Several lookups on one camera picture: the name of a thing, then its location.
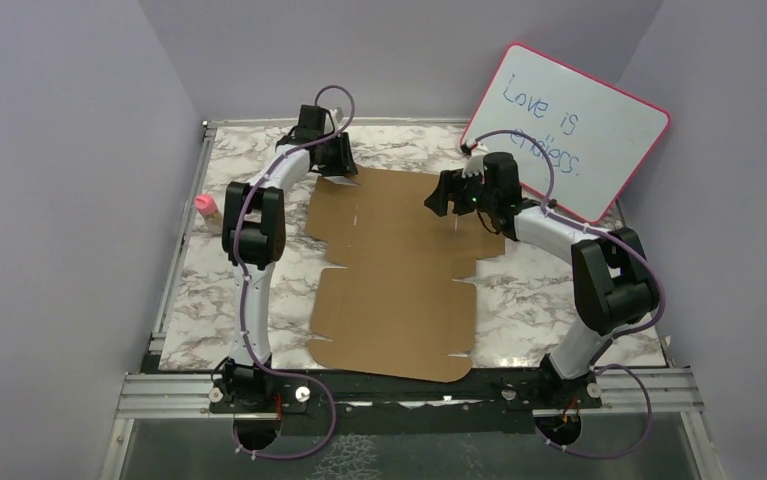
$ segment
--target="white wall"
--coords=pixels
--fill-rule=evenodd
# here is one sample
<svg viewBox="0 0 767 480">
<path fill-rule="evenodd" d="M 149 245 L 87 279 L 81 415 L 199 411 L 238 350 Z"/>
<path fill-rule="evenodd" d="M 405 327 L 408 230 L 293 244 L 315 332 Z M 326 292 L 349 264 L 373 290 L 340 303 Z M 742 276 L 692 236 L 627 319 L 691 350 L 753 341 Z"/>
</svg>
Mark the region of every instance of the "white wall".
<svg viewBox="0 0 767 480">
<path fill-rule="evenodd" d="M 362 116 L 468 117 L 513 41 L 615 82 L 662 3 L 140 1 L 209 119 L 292 117 L 330 83 Z"/>
<path fill-rule="evenodd" d="M 767 479 L 767 2 L 666 0 L 620 86 L 672 113 L 622 196 L 724 467 Z"/>
<path fill-rule="evenodd" d="M 0 0 L 0 479 L 99 473 L 199 122 L 135 0 Z"/>
</svg>

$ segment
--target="whiteboard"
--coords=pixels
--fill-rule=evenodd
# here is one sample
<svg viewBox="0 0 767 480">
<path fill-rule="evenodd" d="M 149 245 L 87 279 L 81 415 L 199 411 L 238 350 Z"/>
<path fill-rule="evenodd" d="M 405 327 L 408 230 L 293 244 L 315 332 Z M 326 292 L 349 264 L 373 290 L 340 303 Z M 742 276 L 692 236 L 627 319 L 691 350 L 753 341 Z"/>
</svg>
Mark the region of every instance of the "whiteboard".
<svg viewBox="0 0 767 480">
<path fill-rule="evenodd" d="M 463 134 L 520 130 L 539 140 L 554 165 L 553 198 L 589 222 L 606 215 L 670 122 L 665 110 L 524 45 L 507 49 Z M 536 147 L 514 135 L 483 141 L 511 153 L 522 185 L 548 188 L 548 166 Z"/>
</svg>

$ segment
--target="flattened cardboard box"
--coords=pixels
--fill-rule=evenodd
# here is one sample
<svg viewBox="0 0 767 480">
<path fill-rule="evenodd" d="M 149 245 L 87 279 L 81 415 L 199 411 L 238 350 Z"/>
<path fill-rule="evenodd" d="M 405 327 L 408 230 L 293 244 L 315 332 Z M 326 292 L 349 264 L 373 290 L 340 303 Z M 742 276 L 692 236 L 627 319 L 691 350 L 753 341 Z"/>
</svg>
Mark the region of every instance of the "flattened cardboard box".
<svg viewBox="0 0 767 480">
<path fill-rule="evenodd" d="M 502 255 L 503 237 L 476 215 L 424 207 L 438 176 L 362 168 L 359 186 L 319 178 L 306 233 L 327 242 L 309 351 L 330 368 L 452 382 L 471 369 L 477 291 L 455 281 L 477 259 Z"/>
</svg>

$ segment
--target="marble surface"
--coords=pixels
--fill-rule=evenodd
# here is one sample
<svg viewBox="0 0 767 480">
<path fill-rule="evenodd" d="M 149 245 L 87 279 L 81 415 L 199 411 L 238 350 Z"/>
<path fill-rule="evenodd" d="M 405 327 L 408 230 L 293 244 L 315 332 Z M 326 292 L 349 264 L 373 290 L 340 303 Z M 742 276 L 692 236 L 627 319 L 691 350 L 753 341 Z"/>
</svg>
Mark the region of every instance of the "marble surface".
<svg viewBox="0 0 767 480">
<path fill-rule="evenodd" d="M 223 211 L 224 189 L 258 172 L 271 157 L 286 128 L 227 127 L 216 136 L 203 191 Z M 457 149 L 462 133 L 454 126 L 352 126 L 348 130 L 359 165 L 438 173 L 459 168 Z M 309 318 L 321 270 L 325 243 L 303 233 L 307 203 L 315 185 L 306 176 L 286 197 L 287 242 L 271 287 L 269 336 L 273 366 L 321 368 L 309 355 Z M 196 216 L 189 237 L 173 311 L 169 314 L 162 370 L 203 370 L 224 358 L 234 332 L 235 283 L 220 237 L 209 235 Z M 608 216 L 607 225 L 617 222 Z M 506 255 L 478 261 L 476 367 L 536 366 L 555 346 L 576 316 L 571 267 L 532 247 L 507 240 Z M 653 329 L 623 337 L 601 363 L 632 366 L 665 364 Z"/>
</svg>

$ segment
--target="screw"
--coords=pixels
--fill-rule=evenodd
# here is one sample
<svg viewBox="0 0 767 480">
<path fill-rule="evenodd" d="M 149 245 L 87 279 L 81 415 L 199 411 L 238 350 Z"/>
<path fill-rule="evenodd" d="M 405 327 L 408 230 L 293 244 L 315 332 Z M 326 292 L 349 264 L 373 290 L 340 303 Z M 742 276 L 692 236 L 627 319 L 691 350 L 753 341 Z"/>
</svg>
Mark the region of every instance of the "screw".
<svg viewBox="0 0 767 480">
<path fill-rule="evenodd" d="M 309 395 L 309 387 L 298 387 L 298 389 L 295 390 L 295 399 L 301 403 L 305 403 L 309 400 Z"/>
<path fill-rule="evenodd" d="M 601 398 L 601 387 L 597 383 L 590 383 L 586 386 L 586 393 L 592 398 Z"/>
<path fill-rule="evenodd" d="M 221 393 L 221 389 L 218 387 L 212 387 L 212 390 L 209 391 L 209 401 L 212 403 L 218 403 L 223 399 L 224 394 Z"/>
</svg>

